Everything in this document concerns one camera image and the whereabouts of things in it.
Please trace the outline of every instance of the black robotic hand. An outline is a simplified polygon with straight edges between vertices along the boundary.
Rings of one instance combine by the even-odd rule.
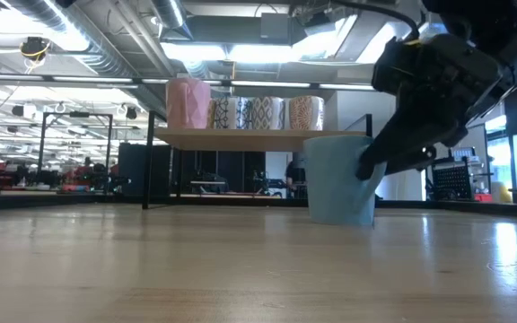
[[[397,110],[361,157],[357,175],[388,162],[387,174],[421,169],[433,145],[452,147],[467,124],[517,89],[517,0],[424,0],[450,34],[393,39],[374,67],[372,85],[397,97]]]

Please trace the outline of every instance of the window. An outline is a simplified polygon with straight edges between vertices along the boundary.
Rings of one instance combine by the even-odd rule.
[[[512,165],[510,144],[507,137],[488,141],[488,155],[494,158],[490,162],[493,182],[502,182],[512,188]]]

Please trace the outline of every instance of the shelf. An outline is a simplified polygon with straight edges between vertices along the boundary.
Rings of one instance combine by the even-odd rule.
[[[361,131],[231,130],[158,128],[154,136],[185,151],[300,152],[302,142],[321,136],[360,135]]]

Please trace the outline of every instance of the table surface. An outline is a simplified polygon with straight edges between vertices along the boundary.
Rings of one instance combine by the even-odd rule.
[[[306,139],[362,135],[359,131],[233,130],[156,128],[155,137],[186,151],[301,152]]]
[[[0,322],[517,322],[517,219],[70,205],[0,211]]]

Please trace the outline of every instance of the person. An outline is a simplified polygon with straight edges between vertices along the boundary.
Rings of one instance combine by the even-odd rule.
[[[299,154],[293,155],[293,160],[286,166],[285,177],[288,186],[288,198],[307,198],[306,172],[303,166],[304,158]]]

